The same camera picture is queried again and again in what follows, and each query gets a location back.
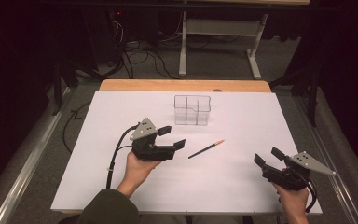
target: olive green sleeve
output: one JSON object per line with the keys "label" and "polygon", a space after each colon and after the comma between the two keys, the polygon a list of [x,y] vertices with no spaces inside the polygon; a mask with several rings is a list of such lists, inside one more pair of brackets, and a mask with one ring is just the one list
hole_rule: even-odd
{"label": "olive green sleeve", "polygon": [[124,194],[114,189],[102,189],[84,208],[77,224],[136,224],[138,209]]}

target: person's left hand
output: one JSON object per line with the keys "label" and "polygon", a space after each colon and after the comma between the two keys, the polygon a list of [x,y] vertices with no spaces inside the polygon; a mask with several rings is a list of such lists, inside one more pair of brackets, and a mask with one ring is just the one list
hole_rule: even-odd
{"label": "person's left hand", "polygon": [[144,183],[150,172],[160,163],[161,161],[139,160],[131,151],[127,155],[126,173],[116,190],[130,198],[133,192]]}

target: mesh pencil holder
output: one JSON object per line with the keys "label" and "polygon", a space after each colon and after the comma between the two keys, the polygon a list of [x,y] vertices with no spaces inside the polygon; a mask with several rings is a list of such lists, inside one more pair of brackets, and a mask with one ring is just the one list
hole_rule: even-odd
{"label": "mesh pencil holder", "polygon": [[201,95],[176,95],[174,99],[175,124],[208,125],[211,97]]}

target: hand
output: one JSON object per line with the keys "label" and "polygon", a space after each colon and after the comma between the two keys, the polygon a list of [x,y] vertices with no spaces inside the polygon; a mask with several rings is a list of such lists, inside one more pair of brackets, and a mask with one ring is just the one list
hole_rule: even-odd
{"label": "hand", "polygon": [[299,191],[284,189],[272,183],[277,193],[281,196],[283,212],[290,224],[308,224],[305,215],[309,192],[307,188]]}
{"label": "hand", "polygon": [[116,190],[130,198],[133,192],[144,183],[150,172],[160,163],[161,161],[139,160],[131,151],[127,155],[126,173]]}

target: person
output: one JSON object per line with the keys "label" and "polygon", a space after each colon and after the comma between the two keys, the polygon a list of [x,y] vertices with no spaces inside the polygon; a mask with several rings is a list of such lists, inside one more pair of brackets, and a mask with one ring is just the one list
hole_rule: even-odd
{"label": "person", "polygon": [[[142,161],[132,152],[127,155],[124,177],[116,189],[102,189],[85,207],[77,224],[135,224],[140,223],[138,209],[130,201],[130,196],[144,183],[149,174],[161,161]],[[274,183],[273,187],[281,196],[283,212],[290,224],[307,224],[305,213],[308,190],[286,190]]]}

